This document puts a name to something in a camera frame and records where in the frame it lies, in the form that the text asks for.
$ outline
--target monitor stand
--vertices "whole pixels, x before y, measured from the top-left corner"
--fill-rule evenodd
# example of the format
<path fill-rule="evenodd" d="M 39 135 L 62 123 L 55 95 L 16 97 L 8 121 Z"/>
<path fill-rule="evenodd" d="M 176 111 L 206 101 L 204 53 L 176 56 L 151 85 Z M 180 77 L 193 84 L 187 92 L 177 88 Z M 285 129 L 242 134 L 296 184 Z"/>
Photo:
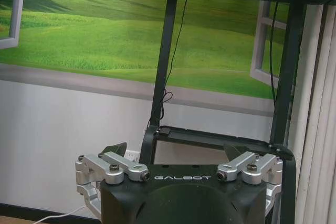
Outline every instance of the monitor stand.
<path fill-rule="evenodd" d="M 160 120 L 158 120 L 161 113 L 160 104 L 164 96 L 167 70 L 169 66 L 176 6 L 177 0 L 167 0 L 151 118 L 141 147 L 140 163 L 154 163 L 157 141 L 195 145 L 219 150 L 233 146 L 233 150 L 250 150 L 261 155 L 266 153 L 276 154 L 284 160 L 280 223 L 294 224 L 296 164 L 293 154 L 287 149 L 285 135 L 296 67 L 299 60 L 301 31 L 303 30 L 306 5 L 300 1 L 293 1 L 289 6 L 285 43 L 269 143 L 248 138 L 160 125 Z M 234 157 L 238 154 L 229 153 L 229 155 Z M 268 217 L 266 223 L 271 223 L 272 213 L 269 215 L 270 217 Z"/>

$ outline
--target power outlet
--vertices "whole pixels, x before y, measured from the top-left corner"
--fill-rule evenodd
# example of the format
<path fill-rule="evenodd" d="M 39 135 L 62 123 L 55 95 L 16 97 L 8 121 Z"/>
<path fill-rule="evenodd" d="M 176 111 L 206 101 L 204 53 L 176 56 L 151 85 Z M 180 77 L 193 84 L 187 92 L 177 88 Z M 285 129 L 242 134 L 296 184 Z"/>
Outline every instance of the power outlet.
<path fill-rule="evenodd" d="M 126 150 L 124 157 L 127 158 L 130 161 L 138 163 L 139 162 L 139 157 L 140 157 L 140 152 Z"/>

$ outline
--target green hill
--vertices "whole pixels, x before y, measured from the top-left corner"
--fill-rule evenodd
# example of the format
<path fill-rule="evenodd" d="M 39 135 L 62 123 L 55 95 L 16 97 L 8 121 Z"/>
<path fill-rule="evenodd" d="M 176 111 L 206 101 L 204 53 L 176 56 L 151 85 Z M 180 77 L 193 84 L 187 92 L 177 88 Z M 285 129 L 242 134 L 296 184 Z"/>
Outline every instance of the green hill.
<path fill-rule="evenodd" d="M 269 86 L 249 77 L 258 5 L 189 0 L 169 84 L 271 98 Z M 0 37 L 10 6 L 0 0 Z M 165 0 L 24 0 L 19 47 L 1 50 L 0 62 L 154 82 L 164 9 Z M 286 13 L 282 6 L 280 19 Z M 282 40 L 276 33 L 276 72 Z"/>

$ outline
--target curtain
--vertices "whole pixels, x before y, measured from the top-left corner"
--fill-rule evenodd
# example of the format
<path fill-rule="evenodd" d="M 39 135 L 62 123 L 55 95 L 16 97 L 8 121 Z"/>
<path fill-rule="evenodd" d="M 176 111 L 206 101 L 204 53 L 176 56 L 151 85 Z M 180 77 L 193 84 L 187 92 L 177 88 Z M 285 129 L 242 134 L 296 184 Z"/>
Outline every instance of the curtain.
<path fill-rule="evenodd" d="M 298 171 L 296 224 L 336 223 L 336 7 L 323 20 L 322 8 L 307 10 L 289 129 Z"/>

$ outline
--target white window frame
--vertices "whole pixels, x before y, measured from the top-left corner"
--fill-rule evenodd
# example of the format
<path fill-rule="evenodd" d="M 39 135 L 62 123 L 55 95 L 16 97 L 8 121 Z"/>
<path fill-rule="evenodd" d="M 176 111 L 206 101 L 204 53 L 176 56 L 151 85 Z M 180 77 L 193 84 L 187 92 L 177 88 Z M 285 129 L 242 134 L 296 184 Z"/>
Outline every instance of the white window frame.
<path fill-rule="evenodd" d="M 0 39 L 0 49 L 17 47 L 19 42 L 23 0 L 13 0 L 9 37 Z"/>
<path fill-rule="evenodd" d="M 251 62 L 250 76 L 258 81 L 261 81 L 267 85 L 271 86 L 271 76 L 269 73 L 263 70 L 263 60 L 265 52 L 265 43 L 267 35 L 267 27 L 272 26 L 272 19 L 269 18 L 270 11 L 269 1 L 260 1 L 258 19 L 257 19 L 257 28 L 256 36 L 254 42 L 253 56 Z M 274 27 L 286 30 L 286 23 L 275 21 Z M 279 78 L 273 76 L 274 86 L 278 87 Z"/>

